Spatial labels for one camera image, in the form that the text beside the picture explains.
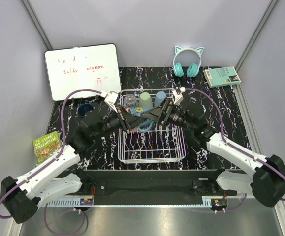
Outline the light blue handled mug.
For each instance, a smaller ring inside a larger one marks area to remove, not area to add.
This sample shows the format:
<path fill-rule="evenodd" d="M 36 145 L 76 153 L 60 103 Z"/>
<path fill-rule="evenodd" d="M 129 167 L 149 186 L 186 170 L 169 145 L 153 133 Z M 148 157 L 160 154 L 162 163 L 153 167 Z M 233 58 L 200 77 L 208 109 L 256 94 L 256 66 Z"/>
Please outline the light blue handled mug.
<path fill-rule="evenodd" d="M 152 109 L 152 107 L 136 107 L 130 108 L 129 111 L 132 115 L 139 117 L 143 112 L 146 112 L 150 109 Z M 153 124 L 153 121 L 151 121 L 150 119 L 146 119 L 143 123 L 138 125 L 137 130 L 140 133 L 146 133 L 152 129 Z"/>

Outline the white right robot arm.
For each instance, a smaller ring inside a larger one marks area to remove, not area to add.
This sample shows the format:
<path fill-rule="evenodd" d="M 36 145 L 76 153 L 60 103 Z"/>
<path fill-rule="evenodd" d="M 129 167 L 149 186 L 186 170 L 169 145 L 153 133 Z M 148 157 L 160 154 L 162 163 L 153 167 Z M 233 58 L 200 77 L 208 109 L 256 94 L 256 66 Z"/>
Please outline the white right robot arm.
<path fill-rule="evenodd" d="M 195 116 L 193 109 L 182 111 L 170 99 L 141 116 L 184 129 L 199 148 L 223 157 L 243 171 L 218 171 L 216 177 L 208 182 L 212 194 L 219 195 L 228 190 L 251 194 L 270 208 L 279 201 L 285 201 L 285 165 L 280 157 L 267 157 L 237 144 L 206 123 L 203 117 Z"/>

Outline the green plastic cup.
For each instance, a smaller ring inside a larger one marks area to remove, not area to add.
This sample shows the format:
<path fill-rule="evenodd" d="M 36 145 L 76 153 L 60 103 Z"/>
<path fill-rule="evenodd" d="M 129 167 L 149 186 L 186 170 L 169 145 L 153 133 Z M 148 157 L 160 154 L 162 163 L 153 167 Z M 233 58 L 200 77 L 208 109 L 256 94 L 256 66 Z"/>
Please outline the green plastic cup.
<path fill-rule="evenodd" d="M 140 107 L 146 107 L 146 108 L 153 107 L 152 98 L 148 92 L 143 92 L 140 94 L 139 105 Z"/>

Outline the dark blue ceramic mug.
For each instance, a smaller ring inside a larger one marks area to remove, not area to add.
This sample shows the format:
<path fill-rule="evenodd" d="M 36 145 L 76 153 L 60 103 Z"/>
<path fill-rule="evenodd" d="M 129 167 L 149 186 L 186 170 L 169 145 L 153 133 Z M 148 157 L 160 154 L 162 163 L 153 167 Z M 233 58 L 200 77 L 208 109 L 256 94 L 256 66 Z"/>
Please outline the dark blue ceramic mug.
<path fill-rule="evenodd" d="M 93 105 L 90 103 L 81 104 L 77 109 L 78 116 L 83 119 L 87 112 L 92 111 L 94 109 Z"/>

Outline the light blue plastic cup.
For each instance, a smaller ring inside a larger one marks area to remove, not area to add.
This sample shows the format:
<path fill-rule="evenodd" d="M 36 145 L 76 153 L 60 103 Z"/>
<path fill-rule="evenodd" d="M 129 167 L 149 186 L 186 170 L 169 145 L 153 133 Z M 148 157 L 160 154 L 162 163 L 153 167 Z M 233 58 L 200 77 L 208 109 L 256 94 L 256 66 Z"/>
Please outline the light blue plastic cup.
<path fill-rule="evenodd" d="M 163 91 L 157 92 L 154 99 L 154 107 L 158 107 L 166 98 L 167 96 L 165 92 Z"/>

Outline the clear glass cup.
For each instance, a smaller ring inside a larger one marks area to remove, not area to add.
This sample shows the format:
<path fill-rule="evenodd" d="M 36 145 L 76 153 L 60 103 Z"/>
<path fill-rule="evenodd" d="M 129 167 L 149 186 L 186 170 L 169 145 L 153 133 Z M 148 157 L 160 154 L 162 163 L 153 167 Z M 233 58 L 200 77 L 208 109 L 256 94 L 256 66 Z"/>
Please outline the clear glass cup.
<path fill-rule="evenodd" d="M 138 98 L 134 94 L 128 94 L 124 97 L 124 108 L 136 108 L 138 105 Z"/>

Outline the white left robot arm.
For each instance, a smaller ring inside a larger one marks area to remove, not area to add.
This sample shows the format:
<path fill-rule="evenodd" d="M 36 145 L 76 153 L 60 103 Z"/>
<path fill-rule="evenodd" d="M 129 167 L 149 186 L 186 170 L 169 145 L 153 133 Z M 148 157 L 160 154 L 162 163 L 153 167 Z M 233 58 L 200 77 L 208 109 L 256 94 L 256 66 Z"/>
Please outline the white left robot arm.
<path fill-rule="evenodd" d="M 1 182 L 0 205 L 4 205 L 9 217 L 20 224 L 52 200 L 70 193 L 87 194 L 92 180 L 84 171 L 73 171 L 59 180 L 55 178 L 80 162 L 101 137 L 118 129 L 129 132 L 145 121 L 145 118 L 132 114 L 122 106 L 107 118 L 96 110 L 87 112 L 60 151 L 18 178 L 8 176 Z"/>

